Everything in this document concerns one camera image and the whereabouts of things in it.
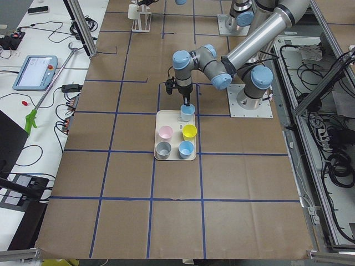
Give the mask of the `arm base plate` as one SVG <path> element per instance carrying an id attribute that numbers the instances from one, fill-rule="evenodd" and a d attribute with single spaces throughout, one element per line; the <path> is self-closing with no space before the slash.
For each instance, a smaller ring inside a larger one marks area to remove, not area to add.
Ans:
<path id="1" fill-rule="evenodd" d="M 217 22 L 219 28 L 219 35 L 221 36 L 247 36 L 249 31 L 249 25 L 239 26 L 236 23 L 236 19 L 230 17 L 229 14 L 218 14 Z"/>
<path id="2" fill-rule="evenodd" d="M 227 88 L 230 116 L 232 118 L 273 118 L 267 92 L 260 99 L 249 98 L 244 84 L 231 84 Z"/>

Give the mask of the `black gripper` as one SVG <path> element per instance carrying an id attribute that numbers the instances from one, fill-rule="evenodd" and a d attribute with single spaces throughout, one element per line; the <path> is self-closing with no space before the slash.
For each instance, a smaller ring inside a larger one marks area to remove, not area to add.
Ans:
<path id="1" fill-rule="evenodd" d="M 190 94 L 193 90 L 191 80 L 177 80 L 176 87 L 178 92 L 183 96 L 183 104 L 190 106 Z"/>
<path id="2" fill-rule="evenodd" d="M 152 3 L 155 3 L 155 0 L 140 0 L 137 5 L 138 6 L 142 6 L 142 5 L 145 5 L 145 6 L 149 6 L 151 5 Z"/>

